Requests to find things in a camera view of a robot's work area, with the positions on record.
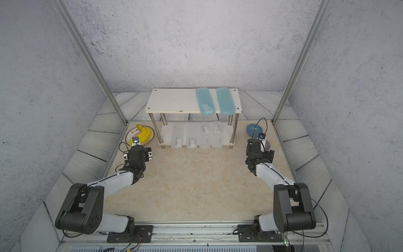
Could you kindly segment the clear pencil case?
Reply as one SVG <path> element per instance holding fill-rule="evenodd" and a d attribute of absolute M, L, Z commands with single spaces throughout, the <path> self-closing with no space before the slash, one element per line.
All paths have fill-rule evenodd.
<path fill-rule="evenodd" d="M 212 124 L 212 142 L 213 148 L 221 148 L 224 142 L 224 124 L 219 121 L 215 121 Z"/>
<path fill-rule="evenodd" d="M 185 145 L 188 149 L 194 149 L 198 147 L 198 124 L 190 122 L 185 126 Z"/>
<path fill-rule="evenodd" d="M 199 139 L 198 145 L 202 149 L 207 149 L 211 147 L 211 137 L 212 130 L 211 124 L 207 122 L 202 122 L 199 124 Z"/>
<path fill-rule="evenodd" d="M 175 123 L 172 127 L 171 148 L 179 149 L 183 146 L 184 128 L 185 125 L 183 122 Z"/>

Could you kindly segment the teal pencil case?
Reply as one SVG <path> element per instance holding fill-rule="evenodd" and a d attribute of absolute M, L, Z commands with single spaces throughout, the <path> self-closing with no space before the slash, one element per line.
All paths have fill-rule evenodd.
<path fill-rule="evenodd" d="M 195 91 L 200 113 L 204 116 L 211 116 L 216 113 L 213 99 L 207 88 L 198 88 Z"/>
<path fill-rule="evenodd" d="M 236 107 L 229 88 L 217 88 L 216 95 L 220 108 L 220 113 L 225 116 L 234 115 L 236 113 Z"/>

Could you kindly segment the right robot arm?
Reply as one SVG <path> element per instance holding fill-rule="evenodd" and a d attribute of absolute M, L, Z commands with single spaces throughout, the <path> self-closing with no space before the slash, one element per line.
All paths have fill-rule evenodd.
<path fill-rule="evenodd" d="M 272 164 L 274 153 L 273 150 L 266 151 L 259 139 L 247 141 L 247 168 L 273 191 L 273 211 L 255 217 L 255 233 L 284 233 L 316 228 L 317 221 L 307 185 L 281 174 Z"/>

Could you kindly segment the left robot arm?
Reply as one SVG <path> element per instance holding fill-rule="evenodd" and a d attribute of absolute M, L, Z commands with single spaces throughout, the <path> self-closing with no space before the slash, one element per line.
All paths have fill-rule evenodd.
<path fill-rule="evenodd" d="M 104 200 L 144 176 L 152 149 L 137 145 L 124 154 L 124 167 L 114 175 L 88 184 L 72 185 L 56 217 L 55 226 L 63 232 L 81 234 L 117 233 L 132 235 L 134 218 L 103 211 Z"/>

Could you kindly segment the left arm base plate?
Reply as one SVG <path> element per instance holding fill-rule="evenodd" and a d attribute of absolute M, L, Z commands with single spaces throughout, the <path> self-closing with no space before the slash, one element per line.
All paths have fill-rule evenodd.
<path fill-rule="evenodd" d="M 109 233 L 107 243 L 150 243 L 153 229 L 153 225 L 128 226 L 122 233 Z"/>

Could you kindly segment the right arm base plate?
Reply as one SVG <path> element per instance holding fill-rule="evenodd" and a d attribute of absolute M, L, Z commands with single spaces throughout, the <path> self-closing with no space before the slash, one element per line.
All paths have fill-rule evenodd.
<path fill-rule="evenodd" d="M 233 231 L 241 243 L 281 243 L 283 241 L 280 233 L 276 231 L 260 231 L 253 225 L 238 225 Z"/>

